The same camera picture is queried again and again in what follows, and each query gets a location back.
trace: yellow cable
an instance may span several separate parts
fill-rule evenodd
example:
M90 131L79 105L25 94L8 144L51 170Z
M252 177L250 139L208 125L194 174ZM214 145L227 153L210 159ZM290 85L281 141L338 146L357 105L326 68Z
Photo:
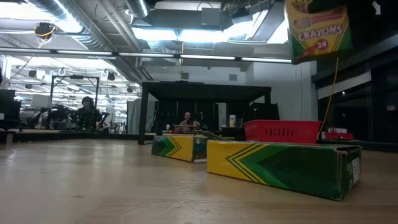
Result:
M328 107L326 108L325 118L323 119L321 128L319 129L319 132L318 132L317 136L319 136L319 134L321 133L321 131L322 131L324 125L325 125L326 118L328 117L329 107L330 107L330 103L331 103L331 97L333 96L333 93L335 92L335 84L336 84L337 71L338 71L338 61L339 61L339 58L337 58L337 61L336 61L335 79L333 80L333 85L331 86L331 93L330 93L330 97L329 97Z
M48 36L48 35L52 34L52 32L54 32L54 30L55 30L55 27L53 27L53 29L50 32L46 33L46 34L36 34L36 36L45 37L45 36Z

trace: table surface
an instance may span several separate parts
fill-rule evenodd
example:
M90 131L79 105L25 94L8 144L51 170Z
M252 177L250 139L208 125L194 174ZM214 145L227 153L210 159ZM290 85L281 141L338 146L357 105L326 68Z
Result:
M344 202L206 172L135 141L0 146L0 217L8 223L397 223L398 154L363 152Z

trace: green chevron pattern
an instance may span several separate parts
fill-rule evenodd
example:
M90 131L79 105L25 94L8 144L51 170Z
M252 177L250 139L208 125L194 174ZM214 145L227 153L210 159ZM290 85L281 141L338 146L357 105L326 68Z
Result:
M168 136L167 139L164 139L163 143L164 147L158 153L160 156L170 157L181 149L180 144L172 136Z
M251 144L237 153L228 156L226 160L253 182L289 189L260 164L264 159L272 157L286 148L288 147L283 145L267 146L264 144Z

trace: dark hair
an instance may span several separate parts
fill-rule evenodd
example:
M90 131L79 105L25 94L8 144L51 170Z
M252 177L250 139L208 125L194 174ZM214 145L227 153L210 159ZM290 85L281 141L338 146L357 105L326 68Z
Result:
M94 106L94 100L89 96L86 96L81 100L82 104L84 104L84 102L88 102L90 106Z

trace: red object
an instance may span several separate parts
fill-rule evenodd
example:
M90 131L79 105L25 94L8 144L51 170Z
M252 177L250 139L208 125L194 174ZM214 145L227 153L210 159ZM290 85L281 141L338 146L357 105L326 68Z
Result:
M325 133L325 139L354 140L352 133Z
M321 121L254 120L244 124L247 141L316 143Z

